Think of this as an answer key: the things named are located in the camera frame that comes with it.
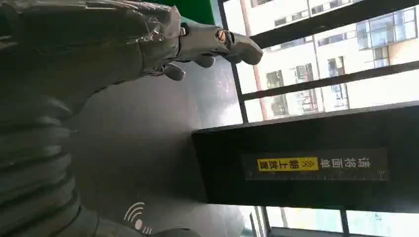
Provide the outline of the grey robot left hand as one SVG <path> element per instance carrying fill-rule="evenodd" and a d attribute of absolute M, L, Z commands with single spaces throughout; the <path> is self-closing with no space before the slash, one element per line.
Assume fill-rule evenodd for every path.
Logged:
<path fill-rule="evenodd" d="M 144 76 L 180 81 L 177 62 L 221 56 L 256 65 L 249 37 L 184 20 L 175 6 L 138 0 L 3 0 L 0 111 L 58 100 L 77 111 L 95 93 Z"/>

